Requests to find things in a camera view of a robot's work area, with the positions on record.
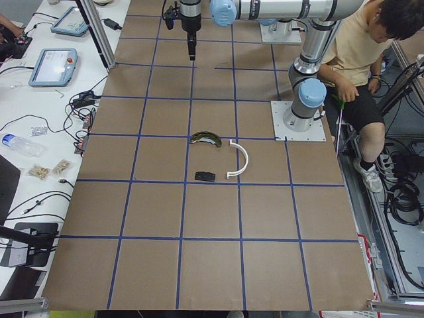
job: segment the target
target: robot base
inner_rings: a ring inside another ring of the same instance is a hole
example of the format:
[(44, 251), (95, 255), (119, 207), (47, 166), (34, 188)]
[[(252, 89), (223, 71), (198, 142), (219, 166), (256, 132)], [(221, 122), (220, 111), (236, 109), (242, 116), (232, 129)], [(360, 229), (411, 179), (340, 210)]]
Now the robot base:
[[(321, 119), (313, 121), (311, 127), (305, 132), (296, 132), (287, 128), (284, 124), (283, 116), (286, 110), (292, 106), (292, 103), (292, 101), (271, 101), (272, 120), (274, 122), (276, 140), (326, 141)], [(319, 111), (316, 112), (315, 117), (319, 117)]]
[[(275, 25), (260, 25), (260, 34), (262, 35), (262, 43), (268, 44), (285, 44), (285, 45), (301, 45), (299, 31), (285, 32), (283, 28), (274, 31)], [(297, 28), (296, 21), (291, 22), (291, 28)]]

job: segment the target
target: black hair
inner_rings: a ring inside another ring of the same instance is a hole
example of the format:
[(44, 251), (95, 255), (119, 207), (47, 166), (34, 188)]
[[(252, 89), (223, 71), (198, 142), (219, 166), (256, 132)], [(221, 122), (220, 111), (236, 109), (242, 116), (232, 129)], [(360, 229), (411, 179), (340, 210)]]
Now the black hair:
[(424, 0), (384, 0), (378, 23), (390, 38), (405, 40), (424, 26)]

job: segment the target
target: beige t-shirt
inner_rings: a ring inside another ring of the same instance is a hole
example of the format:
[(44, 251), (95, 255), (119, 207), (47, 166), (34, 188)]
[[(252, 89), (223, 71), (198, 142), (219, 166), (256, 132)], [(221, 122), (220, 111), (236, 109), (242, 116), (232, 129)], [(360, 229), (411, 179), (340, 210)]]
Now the beige t-shirt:
[[(323, 59), (324, 64), (343, 75), (355, 86), (368, 83), (370, 65), (393, 42), (393, 40), (388, 40), (378, 44), (371, 39), (364, 12), (364, 5), (367, 2), (368, 0), (357, 12), (342, 22), (334, 43)], [(333, 83), (323, 82), (327, 86), (334, 87)]]

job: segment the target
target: plastic water bottle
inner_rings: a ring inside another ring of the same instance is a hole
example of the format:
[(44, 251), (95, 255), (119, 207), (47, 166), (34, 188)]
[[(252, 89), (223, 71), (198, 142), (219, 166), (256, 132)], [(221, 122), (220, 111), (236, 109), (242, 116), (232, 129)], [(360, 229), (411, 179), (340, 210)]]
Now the plastic water bottle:
[(45, 149), (45, 147), (41, 144), (37, 144), (36, 142), (13, 134), (0, 134), (0, 140), (6, 147), (28, 157), (39, 157)]

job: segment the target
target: white robotic arm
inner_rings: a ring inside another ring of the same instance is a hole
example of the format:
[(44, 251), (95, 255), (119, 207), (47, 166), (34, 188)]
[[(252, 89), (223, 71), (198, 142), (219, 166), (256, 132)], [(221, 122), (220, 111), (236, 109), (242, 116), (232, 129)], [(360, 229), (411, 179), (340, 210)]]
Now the white robotic arm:
[[(294, 101), (284, 115), (293, 131), (306, 131), (316, 109), (325, 98), (325, 86), (316, 78), (324, 54), (334, 41), (340, 21), (353, 14), (364, 0), (210, 0), (213, 21), (220, 27), (237, 19), (308, 19), (308, 31), (301, 54), (290, 68)], [(182, 21), (187, 32), (190, 60), (195, 60), (195, 34), (201, 27), (201, 0), (180, 0), (165, 14), (168, 28)]]

